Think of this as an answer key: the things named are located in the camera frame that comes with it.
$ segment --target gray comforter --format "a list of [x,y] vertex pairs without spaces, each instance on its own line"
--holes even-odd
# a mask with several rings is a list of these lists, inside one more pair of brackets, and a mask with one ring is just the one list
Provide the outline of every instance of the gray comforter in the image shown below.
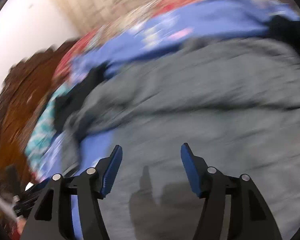
[[187,181],[184,142],[225,175],[249,174],[284,239],[300,226],[300,58],[285,44],[191,45],[123,68],[67,120],[65,173],[80,161],[77,140],[112,127],[123,161],[99,202],[111,240],[192,239],[203,200]]

